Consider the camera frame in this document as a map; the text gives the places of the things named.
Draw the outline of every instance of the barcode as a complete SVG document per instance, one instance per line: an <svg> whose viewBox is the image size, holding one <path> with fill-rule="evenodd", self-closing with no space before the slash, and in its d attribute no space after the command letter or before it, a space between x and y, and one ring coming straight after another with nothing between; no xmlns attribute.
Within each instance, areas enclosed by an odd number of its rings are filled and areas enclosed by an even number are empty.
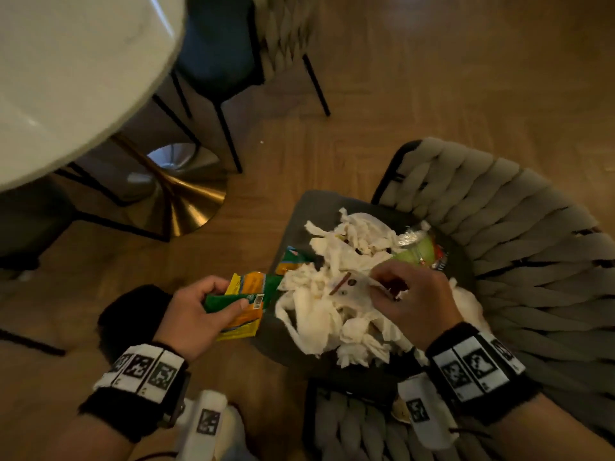
<svg viewBox="0 0 615 461"><path fill-rule="evenodd" d="M260 309L261 304L263 303L264 297L265 297L265 294L257 294L257 298L254 300L254 304L252 304L252 309L254 310Z"/></svg>

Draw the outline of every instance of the gray woven backrest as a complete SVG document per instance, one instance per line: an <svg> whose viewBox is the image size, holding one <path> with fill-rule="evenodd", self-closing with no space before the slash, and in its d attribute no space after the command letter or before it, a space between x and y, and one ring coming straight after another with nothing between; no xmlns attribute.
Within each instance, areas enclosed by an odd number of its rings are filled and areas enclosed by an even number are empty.
<svg viewBox="0 0 615 461"><path fill-rule="evenodd" d="M460 144L424 139L394 171L379 203L465 248L496 336L545 394L615 440L611 237L534 171Z"/></svg>

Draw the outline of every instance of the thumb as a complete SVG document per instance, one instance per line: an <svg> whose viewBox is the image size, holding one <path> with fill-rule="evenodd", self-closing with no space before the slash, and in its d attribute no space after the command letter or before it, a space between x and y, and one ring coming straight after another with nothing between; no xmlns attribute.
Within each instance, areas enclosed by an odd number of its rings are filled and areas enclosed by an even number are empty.
<svg viewBox="0 0 615 461"><path fill-rule="evenodd" d="M370 286L370 297L374 308L382 312L389 320L394 321L394 318L399 315L398 304L391 301L379 288Z"/></svg>
<svg viewBox="0 0 615 461"><path fill-rule="evenodd" d="M210 322L213 322L219 330L222 330L228 324L230 324L235 318L245 310L250 303L247 299L240 299L235 301L229 305L227 305L224 309L212 313L207 314Z"/></svg>

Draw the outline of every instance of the forearm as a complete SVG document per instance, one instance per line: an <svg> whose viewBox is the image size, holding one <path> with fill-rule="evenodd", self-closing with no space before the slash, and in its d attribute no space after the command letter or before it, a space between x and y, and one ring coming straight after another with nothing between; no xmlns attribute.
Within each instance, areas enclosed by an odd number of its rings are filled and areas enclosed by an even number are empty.
<svg viewBox="0 0 615 461"><path fill-rule="evenodd" d="M45 461L125 461L135 445L89 414L75 417L45 454Z"/></svg>
<svg viewBox="0 0 615 461"><path fill-rule="evenodd" d="M492 426L507 461L607 461L615 448L540 394Z"/></svg>

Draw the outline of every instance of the person's left hand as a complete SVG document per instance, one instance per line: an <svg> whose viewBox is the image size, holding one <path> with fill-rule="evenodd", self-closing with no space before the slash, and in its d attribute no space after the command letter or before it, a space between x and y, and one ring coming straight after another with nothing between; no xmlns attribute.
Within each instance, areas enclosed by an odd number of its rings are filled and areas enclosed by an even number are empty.
<svg viewBox="0 0 615 461"><path fill-rule="evenodd" d="M240 299L216 313L207 313L202 306L209 293L224 294L229 282L219 277L205 277L175 291L162 318L154 341L171 346L188 363L211 346L216 337L243 309L247 299Z"/></svg>

